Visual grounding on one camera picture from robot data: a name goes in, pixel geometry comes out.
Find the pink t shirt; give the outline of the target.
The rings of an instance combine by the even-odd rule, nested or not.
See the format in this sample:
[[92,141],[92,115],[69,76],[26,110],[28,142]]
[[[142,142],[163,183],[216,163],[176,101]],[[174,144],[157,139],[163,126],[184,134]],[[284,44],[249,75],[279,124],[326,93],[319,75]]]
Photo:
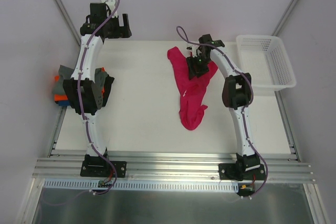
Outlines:
[[210,62],[208,65],[209,72],[199,78],[195,77],[190,80],[186,57],[177,47],[167,51],[167,58],[172,64],[175,82],[180,93],[179,116],[181,123],[187,130],[192,131],[202,122],[207,109],[207,106],[203,104],[203,98],[218,67]]

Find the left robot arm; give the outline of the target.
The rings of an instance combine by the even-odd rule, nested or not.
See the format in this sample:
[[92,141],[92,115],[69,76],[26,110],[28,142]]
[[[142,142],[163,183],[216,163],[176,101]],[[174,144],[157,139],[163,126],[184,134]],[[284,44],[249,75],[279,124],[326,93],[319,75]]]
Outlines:
[[62,86],[70,106],[80,116],[85,129],[87,151],[80,176],[124,178],[127,163],[111,161],[107,141],[98,125],[98,112],[105,107],[114,77],[104,68],[97,68],[96,61],[106,39],[131,37],[128,15],[119,22],[116,0],[100,0],[90,4],[90,13],[80,28],[81,47],[76,67],[71,76],[64,78]]

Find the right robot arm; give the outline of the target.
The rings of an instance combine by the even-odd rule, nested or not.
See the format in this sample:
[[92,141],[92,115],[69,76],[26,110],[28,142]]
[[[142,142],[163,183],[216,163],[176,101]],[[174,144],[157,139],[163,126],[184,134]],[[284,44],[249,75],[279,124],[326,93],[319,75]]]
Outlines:
[[225,44],[221,40],[213,40],[210,34],[202,35],[198,43],[190,43],[188,50],[191,52],[186,58],[190,80],[209,73],[211,63],[218,67],[225,79],[222,102],[229,109],[233,119],[237,139],[237,161],[226,165],[224,175],[237,181],[252,180],[253,172],[261,168],[261,162],[253,144],[248,118],[248,107],[254,98],[251,75],[242,72],[226,54]]

